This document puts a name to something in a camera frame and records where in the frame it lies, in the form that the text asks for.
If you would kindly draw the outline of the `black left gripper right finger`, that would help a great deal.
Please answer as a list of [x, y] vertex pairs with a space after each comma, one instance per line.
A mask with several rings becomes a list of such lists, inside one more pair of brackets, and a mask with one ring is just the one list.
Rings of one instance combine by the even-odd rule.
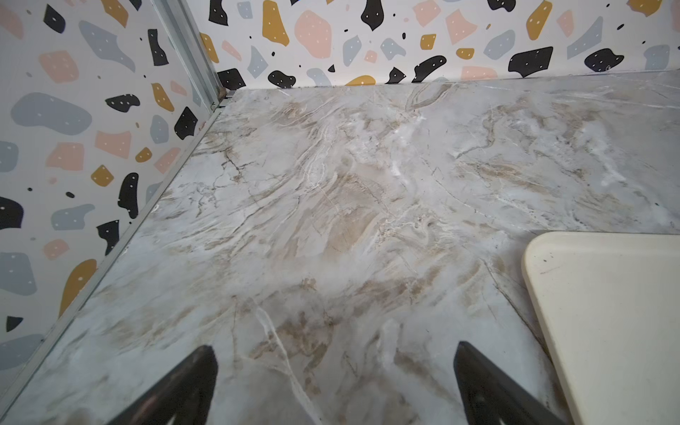
[[563, 423], [469, 342], [458, 344], [453, 369], [469, 424]]

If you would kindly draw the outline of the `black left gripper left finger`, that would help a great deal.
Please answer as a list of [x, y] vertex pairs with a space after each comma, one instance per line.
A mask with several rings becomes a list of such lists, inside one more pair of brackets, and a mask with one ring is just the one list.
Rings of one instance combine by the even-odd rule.
[[201, 345], [110, 423], [205, 424], [218, 370], [214, 349]]

